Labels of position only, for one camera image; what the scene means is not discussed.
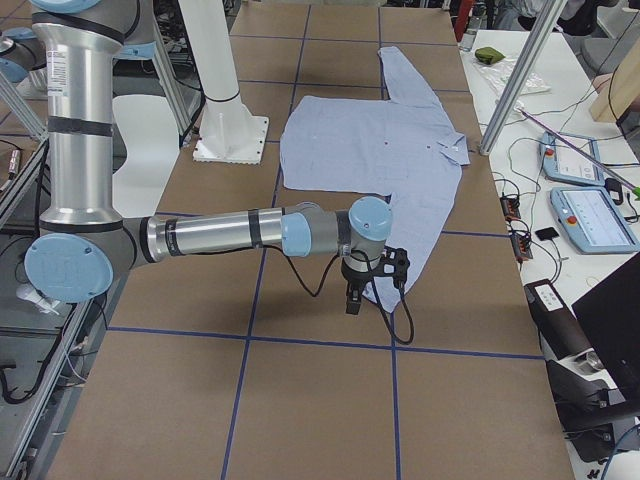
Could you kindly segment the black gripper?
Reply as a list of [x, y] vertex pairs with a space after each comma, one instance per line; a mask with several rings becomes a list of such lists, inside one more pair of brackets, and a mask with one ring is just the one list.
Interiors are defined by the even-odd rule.
[[346, 313], [359, 314], [364, 288], [376, 277], [390, 277], [403, 298], [409, 266], [408, 253], [402, 248], [385, 246], [375, 259], [364, 251], [353, 250], [341, 263], [341, 273], [347, 281]]

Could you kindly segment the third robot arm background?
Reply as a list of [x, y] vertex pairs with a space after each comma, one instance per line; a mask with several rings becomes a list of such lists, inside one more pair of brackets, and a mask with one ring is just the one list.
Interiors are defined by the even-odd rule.
[[31, 28], [15, 27], [1, 32], [1, 72], [17, 84], [32, 71], [46, 67], [46, 49]]

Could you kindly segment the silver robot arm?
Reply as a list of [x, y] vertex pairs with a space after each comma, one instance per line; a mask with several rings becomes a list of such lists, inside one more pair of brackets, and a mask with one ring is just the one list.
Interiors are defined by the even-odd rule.
[[337, 212], [303, 203], [188, 219], [122, 216], [112, 192], [113, 61], [154, 55], [153, 5], [36, 1], [32, 21], [46, 48], [51, 203], [24, 265], [46, 297], [82, 303], [140, 265], [258, 248], [340, 260], [349, 314], [379, 277], [404, 289], [407, 253], [387, 245], [392, 212], [376, 197]]

